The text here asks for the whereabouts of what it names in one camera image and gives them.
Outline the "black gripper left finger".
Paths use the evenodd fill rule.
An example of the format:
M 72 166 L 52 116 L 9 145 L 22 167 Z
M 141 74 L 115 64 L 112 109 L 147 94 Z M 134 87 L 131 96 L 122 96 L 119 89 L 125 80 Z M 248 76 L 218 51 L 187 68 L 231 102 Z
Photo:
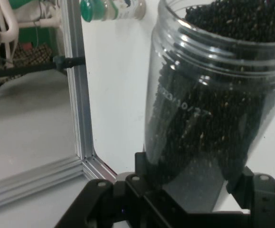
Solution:
M 164 228 L 164 221 L 146 200 L 146 154 L 135 154 L 135 172 L 124 180 L 89 181 L 56 224 L 57 228 L 111 228 L 126 221 L 131 228 Z

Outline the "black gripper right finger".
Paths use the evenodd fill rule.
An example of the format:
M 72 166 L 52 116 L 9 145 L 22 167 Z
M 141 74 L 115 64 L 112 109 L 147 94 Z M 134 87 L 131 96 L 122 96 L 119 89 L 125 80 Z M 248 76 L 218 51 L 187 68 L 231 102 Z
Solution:
M 275 228 L 275 179 L 254 173 L 245 167 L 235 179 L 229 180 L 227 192 L 241 209 L 248 209 L 246 228 Z

